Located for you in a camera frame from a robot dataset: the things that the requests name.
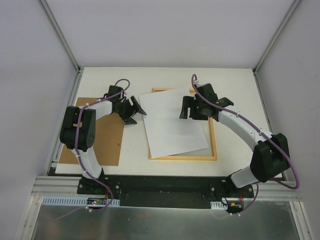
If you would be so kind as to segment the aluminium corner post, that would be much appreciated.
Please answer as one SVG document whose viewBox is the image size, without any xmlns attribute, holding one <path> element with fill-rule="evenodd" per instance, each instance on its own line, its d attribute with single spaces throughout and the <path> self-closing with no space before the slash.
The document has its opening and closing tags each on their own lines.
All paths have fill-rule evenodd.
<svg viewBox="0 0 320 240">
<path fill-rule="evenodd" d="M 49 24 L 51 25 L 58 41 L 60 42 L 61 46 L 62 46 L 62 49 L 64 50 L 64 52 L 66 53 L 69 61 L 71 62 L 73 68 L 75 69 L 75 71 L 77 73 L 80 72 L 81 70 L 81 67 L 78 63 L 78 61 L 76 60 L 55 16 L 54 16 L 54 13 L 53 11 L 51 10 L 51 7 L 50 5 L 48 4 L 48 1 L 47 0 L 38 0 L 38 3 L 40 4 L 41 8 L 43 9 L 44 11 L 44 14 L 45 16 L 47 17 L 48 19 L 48 22 Z"/>
<path fill-rule="evenodd" d="M 288 8 L 288 10 L 285 12 L 283 18 L 281 19 L 279 25 L 277 26 L 275 32 L 273 33 L 271 39 L 269 40 L 266 48 L 262 52 L 262 55 L 260 56 L 258 62 L 256 63 L 255 67 L 252 69 L 253 75 L 256 76 L 261 67 L 263 66 L 265 60 L 271 53 L 272 49 L 275 47 L 278 39 L 280 38 L 281 34 L 289 24 L 289 21 L 297 11 L 298 7 L 301 5 L 303 1 L 302 0 L 293 0 Z"/>
</svg>

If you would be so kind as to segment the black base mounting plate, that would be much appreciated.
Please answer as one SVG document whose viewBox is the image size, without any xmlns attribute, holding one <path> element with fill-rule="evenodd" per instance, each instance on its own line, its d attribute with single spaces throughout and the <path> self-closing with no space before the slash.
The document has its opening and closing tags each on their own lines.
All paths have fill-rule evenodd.
<svg viewBox="0 0 320 240">
<path fill-rule="evenodd" d="M 236 188 L 226 177 L 104 175 L 104 185 L 81 177 L 79 195 L 106 195 L 121 207 L 209 209 L 224 199 L 252 199 L 253 187 Z"/>
</svg>

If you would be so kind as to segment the right aluminium corner post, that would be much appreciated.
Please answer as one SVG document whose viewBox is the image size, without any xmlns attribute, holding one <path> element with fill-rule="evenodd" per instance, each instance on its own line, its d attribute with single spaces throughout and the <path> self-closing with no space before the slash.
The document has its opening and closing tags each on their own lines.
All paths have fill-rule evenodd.
<svg viewBox="0 0 320 240">
<path fill-rule="evenodd" d="M 260 56 L 258 62 L 256 63 L 255 67 L 252 69 L 253 75 L 256 76 L 261 67 L 263 66 L 265 60 L 271 53 L 272 49 L 275 47 L 278 39 L 280 38 L 281 34 L 289 24 L 289 21 L 297 11 L 298 7 L 301 5 L 303 1 L 302 0 L 293 0 L 288 8 L 288 10 L 285 12 L 283 18 L 281 19 L 279 25 L 277 26 L 275 32 L 273 33 L 271 39 L 269 40 L 266 48 L 262 52 L 262 55 Z"/>
</svg>

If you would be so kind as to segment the yellow photo frame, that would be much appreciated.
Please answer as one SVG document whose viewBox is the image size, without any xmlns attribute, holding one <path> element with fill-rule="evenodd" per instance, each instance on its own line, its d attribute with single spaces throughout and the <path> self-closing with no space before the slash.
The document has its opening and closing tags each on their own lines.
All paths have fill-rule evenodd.
<svg viewBox="0 0 320 240">
<path fill-rule="evenodd" d="M 160 92 L 160 91 L 166 91 L 166 90 L 172 90 L 170 88 L 154 88 L 153 93 Z M 192 89 L 189 89 L 190 94 L 194 93 Z M 149 159 L 150 160 L 187 160 L 187 161 L 216 161 L 218 159 L 217 156 L 217 148 L 216 148 L 216 140 L 215 140 L 215 133 L 214 133 L 214 125 L 213 121 L 211 119 L 208 119 L 209 121 L 209 132 L 210 132 L 210 142 L 211 142 L 211 156 L 194 156 L 194 155 L 187 155 L 187 153 L 181 153 L 176 155 L 169 155 L 164 157 L 158 157 L 158 158 L 152 158 L 151 152 L 149 148 Z"/>
</svg>

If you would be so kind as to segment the shiny metal sheet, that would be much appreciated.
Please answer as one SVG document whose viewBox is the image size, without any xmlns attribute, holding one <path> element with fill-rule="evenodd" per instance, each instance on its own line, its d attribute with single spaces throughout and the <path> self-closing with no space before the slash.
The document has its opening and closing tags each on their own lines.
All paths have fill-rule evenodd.
<svg viewBox="0 0 320 240">
<path fill-rule="evenodd" d="M 287 202 L 257 201 L 239 215 L 223 210 L 110 207 L 89 212 L 42 205 L 34 240 L 297 240 Z"/>
</svg>

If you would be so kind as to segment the left aluminium corner post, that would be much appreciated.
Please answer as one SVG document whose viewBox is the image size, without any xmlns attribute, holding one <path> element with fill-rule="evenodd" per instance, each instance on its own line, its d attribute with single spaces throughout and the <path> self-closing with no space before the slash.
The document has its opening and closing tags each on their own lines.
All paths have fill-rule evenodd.
<svg viewBox="0 0 320 240">
<path fill-rule="evenodd" d="M 48 22 L 49 24 L 51 25 L 58 41 L 60 42 L 61 46 L 62 46 L 62 49 L 64 50 L 64 52 L 66 53 L 69 61 L 71 62 L 73 68 L 75 69 L 75 71 L 77 73 L 80 72 L 81 70 L 81 67 L 78 63 L 78 61 L 76 60 L 55 16 L 54 16 L 54 13 L 53 11 L 51 10 L 51 7 L 50 5 L 48 4 L 48 1 L 47 0 L 38 0 L 38 3 L 40 4 L 41 8 L 43 9 L 44 11 L 44 14 L 45 16 L 47 17 L 48 19 Z"/>
</svg>

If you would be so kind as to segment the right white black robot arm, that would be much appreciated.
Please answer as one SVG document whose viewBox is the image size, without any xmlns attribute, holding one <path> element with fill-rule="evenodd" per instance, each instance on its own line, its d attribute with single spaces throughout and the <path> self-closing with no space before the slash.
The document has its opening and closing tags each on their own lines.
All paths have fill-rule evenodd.
<svg viewBox="0 0 320 240">
<path fill-rule="evenodd" d="M 226 97 L 218 98 L 211 84 L 195 86 L 194 96 L 184 96 L 180 119 L 214 119 L 238 135 L 252 150 L 249 166 L 226 178 L 225 192 L 237 197 L 243 188 L 258 182 L 265 183 L 290 168 L 289 146 L 282 134 L 263 131 L 245 120 L 234 103 Z"/>
</svg>

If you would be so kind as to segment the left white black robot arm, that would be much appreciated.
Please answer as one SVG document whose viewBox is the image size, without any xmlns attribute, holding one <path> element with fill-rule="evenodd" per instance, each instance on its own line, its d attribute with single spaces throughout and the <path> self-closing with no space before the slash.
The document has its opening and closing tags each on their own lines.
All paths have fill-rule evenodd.
<svg viewBox="0 0 320 240">
<path fill-rule="evenodd" d="M 108 92 L 103 97 L 84 106 L 68 106 L 64 113 L 59 140 L 78 160 L 82 168 L 82 186 L 88 185 L 90 191 L 99 195 L 105 191 L 106 183 L 102 180 L 104 171 L 98 163 L 94 142 L 96 138 L 97 120 L 118 114 L 125 125 L 136 125 L 133 119 L 135 114 L 146 116 L 134 96 L 127 98 L 125 89 L 110 85 Z"/>
</svg>

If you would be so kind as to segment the aluminium front rail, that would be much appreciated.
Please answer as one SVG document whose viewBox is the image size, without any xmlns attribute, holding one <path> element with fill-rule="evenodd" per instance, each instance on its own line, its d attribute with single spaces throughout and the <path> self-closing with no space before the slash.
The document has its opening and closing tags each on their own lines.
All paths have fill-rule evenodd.
<svg viewBox="0 0 320 240">
<path fill-rule="evenodd" d="M 37 176 L 33 185 L 32 196 L 75 196 L 79 176 Z M 257 199 L 259 201 L 301 202 L 298 190 L 286 188 L 274 181 L 260 183 Z"/>
</svg>

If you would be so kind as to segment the brown cardboard backing board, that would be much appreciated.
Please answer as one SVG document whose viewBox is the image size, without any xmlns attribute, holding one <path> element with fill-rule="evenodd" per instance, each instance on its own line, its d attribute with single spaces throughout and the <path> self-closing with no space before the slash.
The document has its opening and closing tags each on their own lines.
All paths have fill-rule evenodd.
<svg viewBox="0 0 320 240">
<path fill-rule="evenodd" d="M 96 100 L 94 97 L 79 97 L 75 106 L 80 107 Z M 124 126 L 121 117 L 117 113 L 103 116 L 96 121 L 93 149 L 101 166 L 119 165 Z M 62 148 L 58 163 L 80 167 L 76 156 L 65 145 Z"/>
</svg>

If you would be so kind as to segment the printed street photo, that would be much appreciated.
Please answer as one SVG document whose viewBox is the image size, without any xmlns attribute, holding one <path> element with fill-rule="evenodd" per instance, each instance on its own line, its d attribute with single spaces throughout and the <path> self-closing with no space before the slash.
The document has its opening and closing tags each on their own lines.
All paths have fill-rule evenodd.
<svg viewBox="0 0 320 240">
<path fill-rule="evenodd" d="M 139 96 L 151 157 L 161 158 L 207 149 L 209 147 L 201 123 L 180 119 L 183 97 L 189 88 L 174 88 Z"/>
</svg>

